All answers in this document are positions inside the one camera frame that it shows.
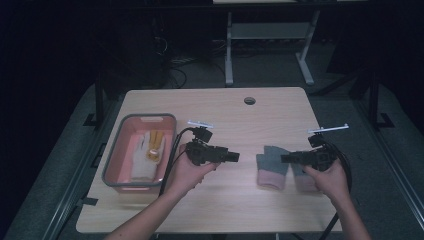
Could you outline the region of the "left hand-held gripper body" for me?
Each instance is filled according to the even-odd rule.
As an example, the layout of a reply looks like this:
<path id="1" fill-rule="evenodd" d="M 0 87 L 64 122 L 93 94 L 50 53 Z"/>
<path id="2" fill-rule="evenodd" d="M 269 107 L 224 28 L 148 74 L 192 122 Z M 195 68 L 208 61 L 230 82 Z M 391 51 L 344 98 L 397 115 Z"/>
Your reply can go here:
<path id="1" fill-rule="evenodd" d="M 200 166 L 206 162 L 221 163 L 231 160 L 231 154 L 227 148 L 208 145 L 213 135 L 209 131 L 209 128 L 212 128 L 211 124 L 192 120 L 189 120 L 188 124 L 192 125 L 190 131 L 194 138 L 186 144 L 185 151 L 194 165 Z"/>

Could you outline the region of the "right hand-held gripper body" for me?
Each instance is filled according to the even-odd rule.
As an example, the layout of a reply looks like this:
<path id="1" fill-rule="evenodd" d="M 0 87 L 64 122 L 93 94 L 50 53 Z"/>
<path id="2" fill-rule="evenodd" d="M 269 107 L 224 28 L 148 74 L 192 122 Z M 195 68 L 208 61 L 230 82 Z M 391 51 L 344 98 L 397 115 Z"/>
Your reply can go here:
<path id="1" fill-rule="evenodd" d="M 330 131 L 338 131 L 348 129 L 349 125 L 345 123 L 337 127 L 319 127 L 317 129 L 309 129 L 310 137 L 308 141 L 312 147 L 310 151 L 300 152 L 300 163 L 302 165 L 310 165 L 312 168 L 324 172 L 335 160 L 339 159 L 343 167 L 347 166 L 346 156 L 331 142 L 324 139 L 323 133 Z"/>

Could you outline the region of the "grey fingerless glove pink cuff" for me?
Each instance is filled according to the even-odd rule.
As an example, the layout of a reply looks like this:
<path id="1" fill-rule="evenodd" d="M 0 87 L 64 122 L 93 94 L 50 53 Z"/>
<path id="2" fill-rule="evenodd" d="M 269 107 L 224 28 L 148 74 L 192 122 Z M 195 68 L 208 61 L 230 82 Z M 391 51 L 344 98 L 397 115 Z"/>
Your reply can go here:
<path id="1" fill-rule="evenodd" d="M 281 156 L 288 151 L 277 146 L 265 146 L 262 154 L 256 155 L 257 184 L 276 190 L 285 188 L 288 163 L 281 162 Z"/>
<path id="2" fill-rule="evenodd" d="M 295 185 L 301 192 L 318 192 L 314 179 L 303 171 L 300 164 L 291 163 Z"/>

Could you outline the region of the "beige glove orange patch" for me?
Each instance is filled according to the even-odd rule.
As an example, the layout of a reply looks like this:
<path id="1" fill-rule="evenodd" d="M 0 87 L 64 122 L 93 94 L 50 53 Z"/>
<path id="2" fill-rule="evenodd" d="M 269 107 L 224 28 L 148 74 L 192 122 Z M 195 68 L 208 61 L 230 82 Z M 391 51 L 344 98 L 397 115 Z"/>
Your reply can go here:
<path id="1" fill-rule="evenodd" d="M 146 157 L 149 161 L 159 164 L 162 159 L 164 148 L 164 132 L 160 130 L 151 130 L 149 132 L 148 150 Z"/>

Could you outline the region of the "beige glove orange fingertips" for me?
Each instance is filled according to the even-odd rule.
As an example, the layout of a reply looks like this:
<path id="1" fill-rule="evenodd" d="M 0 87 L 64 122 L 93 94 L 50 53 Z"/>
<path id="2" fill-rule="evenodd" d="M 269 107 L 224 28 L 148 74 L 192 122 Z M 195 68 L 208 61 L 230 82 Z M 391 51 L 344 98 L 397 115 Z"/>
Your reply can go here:
<path id="1" fill-rule="evenodd" d="M 156 175 L 158 152 L 153 148 L 151 135 L 145 133 L 137 142 L 132 156 L 131 179 L 137 182 L 152 182 Z"/>

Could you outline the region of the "pink basin grey rim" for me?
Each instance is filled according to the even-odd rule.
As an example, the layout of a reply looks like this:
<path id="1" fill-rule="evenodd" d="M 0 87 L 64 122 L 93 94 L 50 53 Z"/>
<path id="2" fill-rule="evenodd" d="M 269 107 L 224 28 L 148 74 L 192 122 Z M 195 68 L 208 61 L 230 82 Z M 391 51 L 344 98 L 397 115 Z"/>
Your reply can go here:
<path id="1" fill-rule="evenodd" d="M 118 127 L 102 173 L 103 182 L 119 193 L 158 193 L 176 136 L 176 119 L 172 114 L 131 114 Z M 152 182 L 131 179 L 132 156 L 139 139 L 151 130 L 164 132 L 162 159 Z"/>

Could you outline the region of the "person's right hand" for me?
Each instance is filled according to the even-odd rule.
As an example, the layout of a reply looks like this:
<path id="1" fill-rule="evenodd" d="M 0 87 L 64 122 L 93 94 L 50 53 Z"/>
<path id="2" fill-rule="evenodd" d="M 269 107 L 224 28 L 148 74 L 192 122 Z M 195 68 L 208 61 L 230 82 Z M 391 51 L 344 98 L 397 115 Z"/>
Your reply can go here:
<path id="1" fill-rule="evenodd" d="M 350 201 L 347 179 L 340 160 L 337 159 L 324 172 L 311 166 L 304 166 L 303 170 L 313 178 L 316 187 L 322 191 L 332 203 L 339 207 Z"/>

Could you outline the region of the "person's left hand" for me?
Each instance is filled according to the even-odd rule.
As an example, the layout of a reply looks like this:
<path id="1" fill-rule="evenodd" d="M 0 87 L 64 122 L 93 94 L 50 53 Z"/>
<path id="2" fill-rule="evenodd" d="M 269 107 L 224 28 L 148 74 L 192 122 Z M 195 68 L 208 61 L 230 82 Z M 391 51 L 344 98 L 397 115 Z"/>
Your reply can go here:
<path id="1" fill-rule="evenodd" d="M 171 170 L 170 178 L 164 191 L 166 196 L 171 196 L 177 201 L 201 183 L 206 174 L 215 171 L 219 166 L 219 163 L 206 163 L 196 166 L 185 153 L 185 149 L 185 145 L 180 146 L 179 157 Z"/>

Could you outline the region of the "grey metal stand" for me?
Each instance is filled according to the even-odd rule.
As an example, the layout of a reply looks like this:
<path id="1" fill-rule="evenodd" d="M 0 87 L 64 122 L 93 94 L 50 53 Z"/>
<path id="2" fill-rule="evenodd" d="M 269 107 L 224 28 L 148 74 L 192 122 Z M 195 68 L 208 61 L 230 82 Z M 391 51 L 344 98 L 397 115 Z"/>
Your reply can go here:
<path id="1" fill-rule="evenodd" d="M 227 14 L 226 54 L 225 54 L 225 85 L 234 84 L 232 64 L 233 40 L 303 40 L 304 45 L 296 54 L 296 60 L 307 85 L 315 83 L 306 62 L 320 11 L 316 10 L 309 22 L 293 23 L 234 23 L 232 13 Z"/>

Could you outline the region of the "grey metal floor rail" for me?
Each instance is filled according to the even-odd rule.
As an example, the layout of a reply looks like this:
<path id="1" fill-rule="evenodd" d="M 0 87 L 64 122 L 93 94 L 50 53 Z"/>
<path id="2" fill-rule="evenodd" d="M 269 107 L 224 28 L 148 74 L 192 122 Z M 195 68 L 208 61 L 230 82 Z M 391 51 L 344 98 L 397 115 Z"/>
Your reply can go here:
<path id="1" fill-rule="evenodd" d="M 401 169 L 395 154 L 390 150 L 387 141 L 381 135 L 380 130 L 375 127 L 368 119 L 368 114 L 363 103 L 355 101 L 355 109 L 361 115 L 361 119 L 365 122 L 365 126 L 373 140 L 375 141 L 378 149 L 383 155 L 383 158 L 388 166 L 389 172 L 391 173 L 394 181 L 405 199 L 410 211 L 414 215 L 417 223 L 424 232 L 424 202 L 419 198 L 417 192 L 413 188 L 409 179 L 407 178 L 404 171 Z"/>
<path id="2" fill-rule="evenodd" d="M 97 200 L 88 196 L 100 164 L 111 129 L 119 112 L 120 102 L 104 101 L 104 119 L 95 126 L 96 105 L 65 127 L 59 139 L 59 151 L 53 153 L 49 179 L 60 183 L 52 216 L 48 218 L 42 240 L 59 240 L 67 227 L 76 232 L 76 221 L 84 205 L 93 206 Z"/>

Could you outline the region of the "black metal post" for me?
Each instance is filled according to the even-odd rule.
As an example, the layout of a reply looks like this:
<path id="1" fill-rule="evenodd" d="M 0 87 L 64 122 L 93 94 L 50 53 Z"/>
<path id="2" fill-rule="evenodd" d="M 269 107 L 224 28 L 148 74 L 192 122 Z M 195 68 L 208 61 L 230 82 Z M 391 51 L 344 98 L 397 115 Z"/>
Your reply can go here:
<path id="1" fill-rule="evenodd" d="M 102 79 L 98 76 L 95 80 L 95 126 L 100 127 L 104 119 L 103 111 L 103 88 L 102 88 Z"/>
<path id="2" fill-rule="evenodd" d="M 371 126 L 379 131 L 381 128 L 393 128 L 394 124 L 386 113 L 378 112 L 379 102 L 379 79 L 377 74 L 371 74 L 370 87 L 369 87 L 369 105 L 368 105 L 368 119 Z"/>

